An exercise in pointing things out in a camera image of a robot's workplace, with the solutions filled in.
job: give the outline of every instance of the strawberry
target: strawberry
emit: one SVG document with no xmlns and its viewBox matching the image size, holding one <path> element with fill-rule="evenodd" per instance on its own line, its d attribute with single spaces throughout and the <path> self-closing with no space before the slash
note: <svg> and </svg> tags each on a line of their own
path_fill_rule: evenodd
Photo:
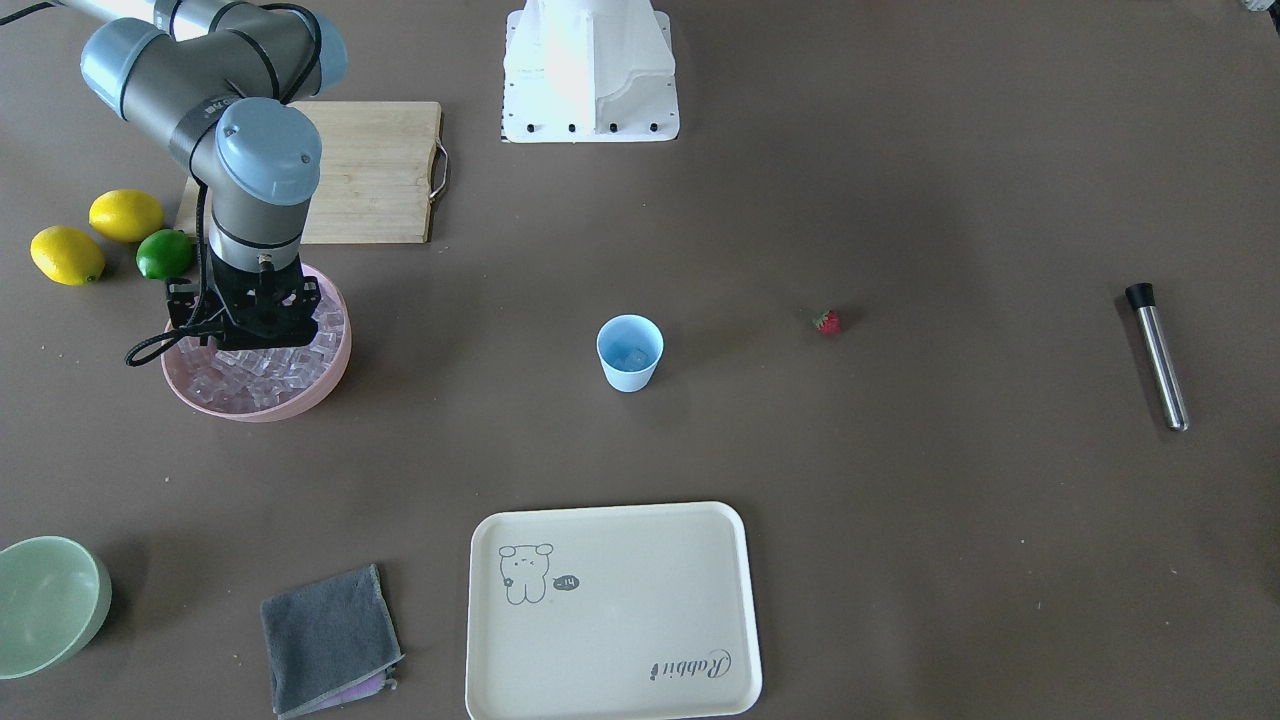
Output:
<svg viewBox="0 0 1280 720">
<path fill-rule="evenodd" d="M 813 327 L 822 334 L 840 334 L 840 315 L 835 310 L 827 310 L 813 319 Z"/>
</svg>

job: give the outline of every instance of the bear drawing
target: bear drawing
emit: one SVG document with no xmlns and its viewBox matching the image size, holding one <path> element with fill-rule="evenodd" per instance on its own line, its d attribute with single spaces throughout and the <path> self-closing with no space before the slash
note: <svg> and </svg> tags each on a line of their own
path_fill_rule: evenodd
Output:
<svg viewBox="0 0 1280 720">
<path fill-rule="evenodd" d="M 539 602 L 547 596 L 547 571 L 550 570 L 550 544 L 504 544 L 498 548 L 502 561 L 502 584 L 507 587 L 507 602 Z"/>
</svg>

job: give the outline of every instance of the folded cloth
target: folded cloth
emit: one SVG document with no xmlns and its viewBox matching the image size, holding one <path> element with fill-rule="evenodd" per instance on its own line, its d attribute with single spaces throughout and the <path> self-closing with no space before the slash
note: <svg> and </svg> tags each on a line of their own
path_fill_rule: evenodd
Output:
<svg viewBox="0 0 1280 720">
<path fill-rule="evenodd" d="M 404 657 L 375 565 L 264 601 L 262 633 L 280 720 L 394 687 Z"/>
</svg>

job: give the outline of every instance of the green bowl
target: green bowl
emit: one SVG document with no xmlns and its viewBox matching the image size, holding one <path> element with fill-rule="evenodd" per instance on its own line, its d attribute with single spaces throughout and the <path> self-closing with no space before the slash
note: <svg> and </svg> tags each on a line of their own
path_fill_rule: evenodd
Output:
<svg viewBox="0 0 1280 720">
<path fill-rule="evenodd" d="M 76 541 L 40 537 L 0 551 L 0 680 L 76 655 L 110 605 L 106 568 Z"/>
</svg>

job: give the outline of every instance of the bowl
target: bowl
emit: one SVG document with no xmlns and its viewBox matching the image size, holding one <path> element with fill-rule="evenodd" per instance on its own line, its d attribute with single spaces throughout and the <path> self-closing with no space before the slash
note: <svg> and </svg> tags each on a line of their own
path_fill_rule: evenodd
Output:
<svg viewBox="0 0 1280 720">
<path fill-rule="evenodd" d="M 0 680 L 79 652 L 110 605 L 106 568 L 76 541 L 46 536 L 0 551 Z"/>
<path fill-rule="evenodd" d="M 270 423 L 306 413 L 333 392 L 333 388 L 338 387 L 338 380 L 342 379 L 343 373 L 347 372 L 347 363 L 351 360 L 351 316 L 347 314 L 347 304 L 342 293 L 338 292 L 338 288 L 334 287 L 328 277 L 306 264 L 302 265 L 302 273 L 315 275 L 316 282 L 320 284 L 320 296 L 333 300 L 337 305 L 337 311 L 342 313 L 343 316 L 342 337 L 338 340 L 337 354 L 314 383 L 289 400 L 270 407 L 252 411 L 229 410 L 228 407 L 219 406 L 216 402 L 202 402 L 191 393 L 191 382 L 193 372 L 197 368 L 192 366 L 191 360 L 175 347 L 160 356 L 160 369 L 164 372 L 164 379 L 174 395 L 192 409 L 206 415 L 212 415 L 214 418 L 239 423 Z M 166 325 L 165 329 L 172 329 L 172 324 Z"/>
</svg>

